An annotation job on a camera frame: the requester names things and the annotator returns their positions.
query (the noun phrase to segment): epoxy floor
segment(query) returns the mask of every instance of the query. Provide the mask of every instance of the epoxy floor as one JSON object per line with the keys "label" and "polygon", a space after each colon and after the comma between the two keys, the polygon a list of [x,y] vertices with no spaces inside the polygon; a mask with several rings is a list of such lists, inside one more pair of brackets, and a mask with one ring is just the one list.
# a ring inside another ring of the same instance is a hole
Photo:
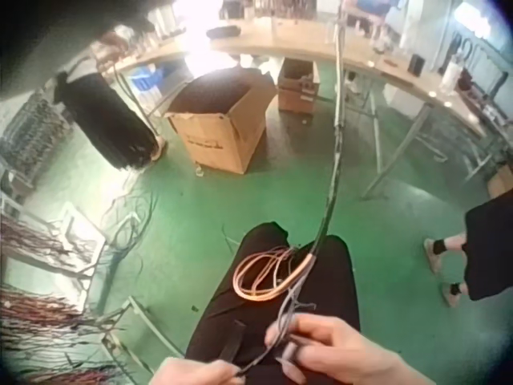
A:
{"label": "epoxy floor", "polygon": [[[319,65],[321,95],[333,98],[333,65]],[[409,123],[382,100],[377,102],[387,159]],[[264,221],[287,229],[291,243],[311,241],[331,173],[333,109],[332,103],[317,102],[313,118],[304,118],[279,113],[275,99],[268,109],[265,138],[244,176],[207,168],[197,176],[180,138],[160,122],[168,151],[139,176],[135,187],[157,197],[156,210],[143,240],[120,263],[106,310],[134,295],[185,350],[232,260],[234,241]],[[349,246],[362,332],[439,384],[479,383],[512,330],[513,293],[481,302],[465,299],[459,308],[449,309],[438,284],[461,279],[462,258],[447,255],[442,276],[436,278],[423,256],[422,240],[462,231],[466,210],[487,199],[486,184],[478,177],[462,186],[460,163],[437,163],[414,142],[376,198],[363,201],[359,196],[374,176],[372,125],[366,117],[357,127],[356,116],[349,114],[348,119],[330,232]],[[64,201],[71,201],[100,225],[111,194],[126,177],[75,132],[55,154],[27,207],[51,219]],[[17,275],[20,280],[35,277]],[[140,320],[129,317],[124,325],[126,344],[156,367],[165,349]]]}

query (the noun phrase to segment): table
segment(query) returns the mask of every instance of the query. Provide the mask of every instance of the table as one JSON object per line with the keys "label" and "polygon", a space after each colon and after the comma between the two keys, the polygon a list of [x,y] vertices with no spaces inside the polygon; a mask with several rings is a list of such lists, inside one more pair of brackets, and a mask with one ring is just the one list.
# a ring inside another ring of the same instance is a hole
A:
{"label": "table", "polygon": [[[119,63],[118,71],[132,69],[149,63],[183,58],[185,55],[201,51],[222,51],[228,54],[280,55],[295,59],[327,59],[335,61],[335,45],[333,43],[333,24],[311,20],[291,20],[280,18],[255,18],[253,20],[227,20],[220,25],[238,25],[240,36],[235,38],[219,38],[210,41],[204,32],[188,32],[163,44],[139,58],[126,58]],[[424,101],[424,107],[414,120],[406,137],[398,146],[388,164],[381,169],[365,190],[367,197],[380,181],[392,170],[397,160],[405,152],[416,135],[420,132],[430,112],[441,108],[472,135],[479,138],[487,136],[479,124],[479,119],[457,95],[440,95],[438,85],[442,77],[434,72],[424,70],[420,77],[407,71],[409,61],[396,56],[379,55],[370,40],[348,33],[343,52],[345,69],[356,71],[370,78],[385,80]],[[386,60],[392,60],[396,67]]]}

